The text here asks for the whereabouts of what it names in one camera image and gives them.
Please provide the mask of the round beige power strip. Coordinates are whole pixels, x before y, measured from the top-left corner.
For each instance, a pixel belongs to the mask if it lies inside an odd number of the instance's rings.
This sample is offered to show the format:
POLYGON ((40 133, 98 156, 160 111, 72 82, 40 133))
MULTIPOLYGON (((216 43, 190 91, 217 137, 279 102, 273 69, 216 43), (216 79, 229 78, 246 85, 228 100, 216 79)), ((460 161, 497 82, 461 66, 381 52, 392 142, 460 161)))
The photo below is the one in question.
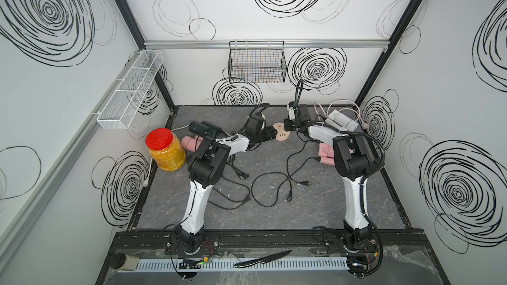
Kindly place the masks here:
POLYGON ((275 136, 275 140, 279 142, 283 142, 289 139, 291 131, 285 130, 284 123, 275 123, 273 124, 273 128, 276 130, 277 134, 275 136))

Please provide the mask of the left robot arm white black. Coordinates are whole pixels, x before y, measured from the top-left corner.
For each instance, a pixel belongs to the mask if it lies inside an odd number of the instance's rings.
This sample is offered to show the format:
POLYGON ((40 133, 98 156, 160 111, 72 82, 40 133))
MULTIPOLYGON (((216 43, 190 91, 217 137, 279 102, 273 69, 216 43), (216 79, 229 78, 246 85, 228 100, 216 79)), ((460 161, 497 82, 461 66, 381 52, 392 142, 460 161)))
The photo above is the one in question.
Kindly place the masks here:
POLYGON ((175 227, 175 235, 186 253, 196 253, 200 248, 211 190, 222 178, 229 157, 276 139, 278 131, 267 125, 261 114, 249 116, 237 133, 227 133, 207 121, 193 121, 188 129, 195 135, 184 141, 185 145, 194 144, 194 151, 187 158, 190 196, 183 219, 175 227))

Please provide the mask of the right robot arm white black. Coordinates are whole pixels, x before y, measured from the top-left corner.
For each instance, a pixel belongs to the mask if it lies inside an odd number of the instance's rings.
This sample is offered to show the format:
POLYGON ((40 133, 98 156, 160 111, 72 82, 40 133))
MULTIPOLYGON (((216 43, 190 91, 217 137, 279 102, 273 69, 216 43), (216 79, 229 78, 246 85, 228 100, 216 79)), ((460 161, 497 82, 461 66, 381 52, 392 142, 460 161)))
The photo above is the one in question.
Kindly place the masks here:
POLYGON ((367 180, 384 165, 369 149, 368 140, 372 137, 357 132, 359 123, 337 110, 323 122, 313 120, 305 104, 289 102, 287 110, 287 131, 301 131, 333 149, 334 166, 345 188, 343 245, 349 252, 358 252, 372 239, 374 231, 367 212, 367 180))

